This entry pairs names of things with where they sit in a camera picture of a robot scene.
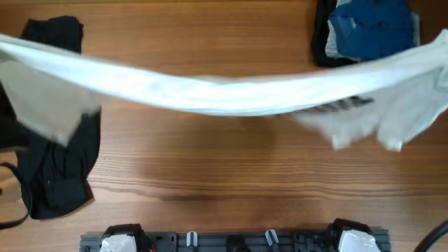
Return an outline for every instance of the black cable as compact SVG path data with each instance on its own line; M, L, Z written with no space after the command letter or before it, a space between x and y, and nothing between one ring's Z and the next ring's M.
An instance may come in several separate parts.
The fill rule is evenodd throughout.
M420 244L415 248L414 252L427 252L427 250L448 232L448 220L436 227L431 233L420 241Z

